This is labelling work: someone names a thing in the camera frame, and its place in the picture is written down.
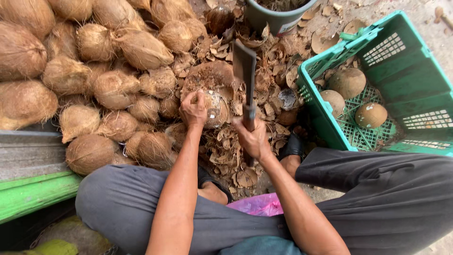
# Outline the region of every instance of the pink plastic bag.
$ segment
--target pink plastic bag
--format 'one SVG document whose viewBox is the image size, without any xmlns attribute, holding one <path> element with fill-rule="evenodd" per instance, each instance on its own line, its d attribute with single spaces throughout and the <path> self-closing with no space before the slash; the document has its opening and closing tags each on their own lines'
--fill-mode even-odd
<svg viewBox="0 0 453 255">
<path fill-rule="evenodd" d="M 283 209 L 276 193 L 244 198 L 228 204 L 227 207 L 256 216 L 270 217 L 283 214 Z"/>
</svg>

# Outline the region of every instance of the person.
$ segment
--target person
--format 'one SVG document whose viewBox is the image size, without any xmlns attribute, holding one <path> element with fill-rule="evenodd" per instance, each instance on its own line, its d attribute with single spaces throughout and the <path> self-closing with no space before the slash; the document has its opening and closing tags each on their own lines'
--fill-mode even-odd
<svg viewBox="0 0 453 255">
<path fill-rule="evenodd" d="M 453 229 L 452 158 L 315 148 L 302 161 L 300 133 L 292 131 L 279 161 L 258 119 L 253 132 L 240 119 L 232 124 L 269 174 L 284 214 L 226 207 L 228 190 L 197 163 L 203 101 L 193 92 L 181 103 L 188 132 L 171 171 L 108 165 L 83 179 L 76 210 L 88 227 L 132 255 L 402 255 Z M 345 194 L 315 205 L 296 181 Z"/>
</svg>

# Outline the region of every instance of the gray pants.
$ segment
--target gray pants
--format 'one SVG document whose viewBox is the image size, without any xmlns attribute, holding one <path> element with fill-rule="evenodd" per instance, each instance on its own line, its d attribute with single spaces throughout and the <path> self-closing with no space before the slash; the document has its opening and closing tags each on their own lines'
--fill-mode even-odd
<svg viewBox="0 0 453 255">
<path fill-rule="evenodd" d="M 168 172 L 105 166 L 80 184 L 77 214 L 132 255 L 145 253 Z M 316 148 L 296 180 L 345 192 L 318 208 L 353 255 L 413 254 L 453 230 L 453 158 Z M 251 216 L 198 196 L 190 254 L 216 254 L 245 238 L 290 239 L 284 216 Z"/>
</svg>

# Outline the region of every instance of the coconut shell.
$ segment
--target coconut shell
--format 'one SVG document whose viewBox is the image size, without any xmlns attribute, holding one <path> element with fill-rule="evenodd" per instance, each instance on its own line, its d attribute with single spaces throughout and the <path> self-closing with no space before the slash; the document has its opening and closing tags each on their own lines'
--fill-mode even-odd
<svg viewBox="0 0 453 255">
<path fill-rule="evenodd" d="M 152 97 L 137 95 L 137 99 L 127 111 L 136 119 L 146 123 L 156 123 L 159 120 L 159 101 Z"/>
<path fill-rule="evenodd" d="M 359 95 L 365 88 L 365 85 L 365 75 L 357 68 L 338 70 L 329 79 L 329 88 L 340 93 L 345 100 Z"/>
<path fill-rule="evenodd" d="M 85 21 L 93 13 L 96 0 L 48 0 L 55 13 L 65 20 Z"/>
<path fill-rule="evenodd" d="M 100 135 L 114 141 L 129 139 L 136 131 L 138 121 L 125 111 L 113 111 L 105 115 L 98 129 Z"/>
<path fill-rule="evenodd" d="M 49 60 L 58 55 L 66 55 L 78 60 L 79 53 L 76 43 L 76 28 L 70 22 L 57 22 L 44 41 Z"/>
<path fill-rule="evenodd" d="M 170 139 L 162 132 L 145 134 L 137 151 L 140 160 L 156 170 L 168 170 L 174 163 Z"/>
<path fill-rule="evenodd" d="M 41 41 L 55 25 L 55 16 L 46 0 L 2 0 L 0 17 L 24 26 Z"/>
<path fill-rule="evenodd" d="M 151 16 L 160 28 L 171 20 L 187 20 L 197 16 L 187 0 L 153 0 L 151 3 Z"/>
<path fill-rule="evenodd" d="M 98 24 L 88 23 L 77 30 L 77 45 L 83 60 L 111 61 L 115 47 L 110 30 Z"/>
<path fill-rule="evenodd" d="M 4 21 L 0 21 L 0 34 L 0 81 L 35 78 L 44 71 L 47 52 L 36 36 Z"/>
<path fill-rule="evenodd" d="M 57 96 L 40 81 L 0 83 L 0 129 L 44 123 L 55 115 L 57 107 Z"/>
<path fill-rule="evenodd" d="M 157 39 L 176 53 L 188 52 L 192 47 L 192 33 L 188 26 L 179 20 L 167 22 Z"/>
<path fill-rule="evenodd" d="M 124 57 L 133 67 L 148 70 L 173 63 L 169 49 L 152 34 L 140 30 L 121 30 L 118 42 Z"/>
<path fill-rule="evenodd" d="M 96 100 L 105 108 L 126 109 L 135 101 L 140 82 L 134 76 L 119 70 L 101 74 L 93 84 Z"/>
</svg>

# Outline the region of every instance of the hand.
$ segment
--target hand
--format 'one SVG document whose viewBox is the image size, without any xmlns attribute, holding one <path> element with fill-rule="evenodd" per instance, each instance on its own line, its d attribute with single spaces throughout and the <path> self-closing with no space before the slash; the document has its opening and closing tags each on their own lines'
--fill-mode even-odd
<svg viewBox="0 0 453 255">
<path fill-rule="evenodd" d="M 244 126 L 242 118 L 233 118 L 231 123 L 239 136 L 239 143 L 250 156 L 258 161 L 273 156 L 264 121 L 256 118 L 255 130 L 252 132 L 249 132 Z"/>
<path fill-rule="evenodd" d="M 197 95 L 198 102 L 197 104 L 191 104 L 190 101 L 195 95 Z M 194 91 L 189 93 L 181 102 L 179 115 L 187 128 L 197 127 L 203 129 L 207 120 L 207 110 L 204 105 L 204 92 L 199 90 L 198 92 Z"/>
</svg>

